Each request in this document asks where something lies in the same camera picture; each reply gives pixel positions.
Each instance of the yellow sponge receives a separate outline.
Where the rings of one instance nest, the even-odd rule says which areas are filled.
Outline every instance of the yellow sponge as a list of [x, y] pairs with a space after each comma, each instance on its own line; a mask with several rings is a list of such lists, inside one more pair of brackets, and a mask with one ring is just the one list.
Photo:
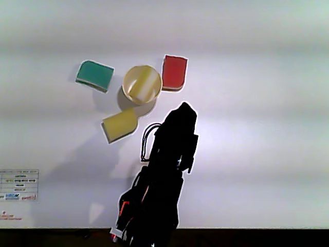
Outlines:
[[105, 118], [102, 123], [109, 143], [130, 134], [137, 128], [137, 125], [138, 119], [133, 108]]
[[149, 66], [145, 67], [128, 94], [141, 102], [148, 101], [157, 79], [158, 73]]

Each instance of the sponge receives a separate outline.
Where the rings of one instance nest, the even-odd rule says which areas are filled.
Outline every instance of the sponge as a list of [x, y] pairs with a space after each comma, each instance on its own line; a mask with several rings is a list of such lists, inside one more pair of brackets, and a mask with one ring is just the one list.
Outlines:
[[103, 119], [103, 129], [109, 143], [133, 132], [138, 119], [133, 108], [129, 108], [114, 116]]
[[146, 66], [132, 86], [128, 94], [141, 102], [147, 102], [153, 93], [154, 84], [158, 79], [158, 73]]
[[166, 55], [162, 67], [164, 90], [180, 90], [185, 83], [187, 59]]
[[91, 60], [86, 60], [81, 63], [76, 82], [91, 86], [106, 93], [113, 73], [114, 68]]

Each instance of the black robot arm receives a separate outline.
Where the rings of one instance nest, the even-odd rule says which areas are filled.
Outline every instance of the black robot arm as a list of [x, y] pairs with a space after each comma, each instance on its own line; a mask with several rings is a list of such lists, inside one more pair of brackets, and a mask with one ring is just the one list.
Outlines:
[[[196, 112], [183, 102], [163, 123], [149, 125], [142, 138], [141, 161], [148, 162], [132, 187], [121, 195], [113, 240], [131, 247], [164, 247], [179, 223], [177, 203], [182, 173], [191, 172], [198, 135]], [[149, 158], [145, 158], [148, 135], [157, 129]]]

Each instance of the dark floor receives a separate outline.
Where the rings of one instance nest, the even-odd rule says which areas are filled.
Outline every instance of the dark floor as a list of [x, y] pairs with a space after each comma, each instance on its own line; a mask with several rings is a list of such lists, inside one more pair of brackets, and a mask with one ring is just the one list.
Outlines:
[[[119, 247], [107, 230], [0, 230], [0, 246]], [[327, 230], [176, 230], [168, 247], [329, 246]]]

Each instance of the white table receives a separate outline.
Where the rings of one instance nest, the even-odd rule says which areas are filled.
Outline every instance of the white table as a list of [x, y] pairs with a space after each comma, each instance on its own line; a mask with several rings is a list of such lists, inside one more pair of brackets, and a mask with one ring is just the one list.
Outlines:
[[[38, 200], [0, 202], [22, 218], [0, 227], [114, 226], [144, 128], [183, 100], [199, 143], [179, 227], [328, 227], [328, 3], [113, 2], [0, 3], [0, 169], [39, 170]], [[164, 54], [189, 58], [186, 86], [108, 145], [122, 76]], [[107, 94], [74, 83], [86, 59], [115, 68]]]

